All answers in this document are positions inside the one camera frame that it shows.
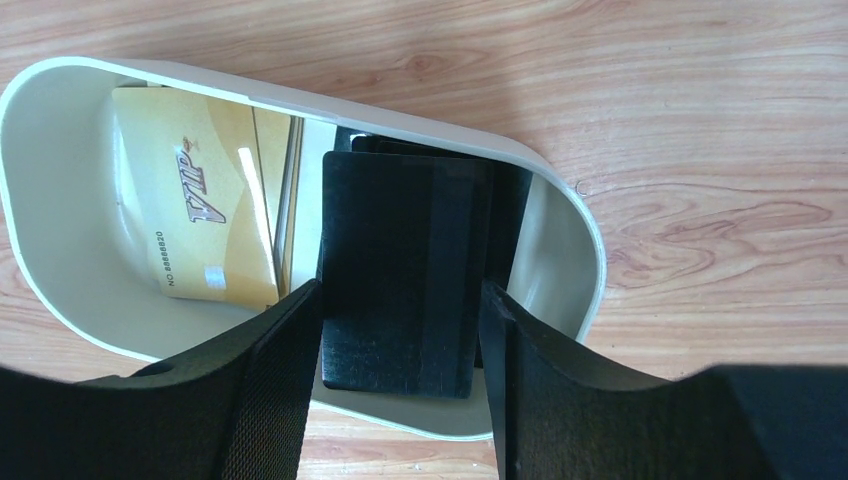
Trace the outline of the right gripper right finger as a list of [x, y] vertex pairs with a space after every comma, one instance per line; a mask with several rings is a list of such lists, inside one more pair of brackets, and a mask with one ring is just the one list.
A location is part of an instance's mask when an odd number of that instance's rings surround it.
[[502, 288], [479, 338], [503, 479], [843, 479], [847, 370], [716, 365], [676, 381], [602, 356]]

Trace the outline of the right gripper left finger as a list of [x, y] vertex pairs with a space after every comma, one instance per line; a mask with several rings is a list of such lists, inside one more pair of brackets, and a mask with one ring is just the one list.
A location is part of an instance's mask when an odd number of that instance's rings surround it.
[[1, 372], [5, 479], [293, 479], [322, 331], [311, 280], [256, 317], [126, 376]]

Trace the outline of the silver card with black stripe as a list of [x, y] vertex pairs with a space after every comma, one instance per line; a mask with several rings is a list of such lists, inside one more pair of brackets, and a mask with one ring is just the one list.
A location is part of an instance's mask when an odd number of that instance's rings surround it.
[[483, 160], [324, 155], [325, 386], [470, 395], [491, 190]]

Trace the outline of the gold credit card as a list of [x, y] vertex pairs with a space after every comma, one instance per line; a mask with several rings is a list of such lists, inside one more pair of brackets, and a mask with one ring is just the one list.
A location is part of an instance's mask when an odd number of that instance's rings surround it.
[[112, 92], [147, 260], [169, 297], [263, 310], [291, 116], [170, 87]]

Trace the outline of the black card in tray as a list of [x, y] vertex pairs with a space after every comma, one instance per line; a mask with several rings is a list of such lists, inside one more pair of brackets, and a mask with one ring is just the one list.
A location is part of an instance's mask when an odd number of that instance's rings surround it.
[[[470, 157], [468, 154], [344, 127], [336, 129], [334, 149], [461, 159]], [[505, 162], [491, 160], [489, 164], [493, 172], [493, 185], [485, 276], [505, 288], [512, 272], [533, 174]]]

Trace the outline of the gold card in tray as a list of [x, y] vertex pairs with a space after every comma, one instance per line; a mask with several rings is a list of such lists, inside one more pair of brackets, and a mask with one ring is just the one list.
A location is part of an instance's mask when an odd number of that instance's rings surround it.
[[268, 213], [271, 253], [279, 294], [291, 291], [298, 177], [304, 120], [255, 108], [261, 175]]

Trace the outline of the beige oval tray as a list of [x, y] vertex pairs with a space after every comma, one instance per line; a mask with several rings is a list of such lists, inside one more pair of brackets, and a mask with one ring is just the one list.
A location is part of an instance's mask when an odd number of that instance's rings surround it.
[[[487, 132], [212, 70], [158, 60], [59, 57], [16, 76], [1, 98], [1, 195], [12, 251], [47, 309], [87, 341], [161, 361], [249, 318], [245, 309], [156, 293], [145, 245], [130, 220], [135, 194], [111, 102], [119, 86], [165, 86], [300, 115], [309, 158], [300, 181], [295, 282], [316, 265], [318, 152], [343, 126], [472, 153], [533, 174], [509, 294], [561, 333], [582, 341], [606, 280], [600, 230], [585, 203], [529, 147]], [[466, 400], [330, 390], [324, 405], [384, 426], [448, 441], [492, 434], [483, 374]]]

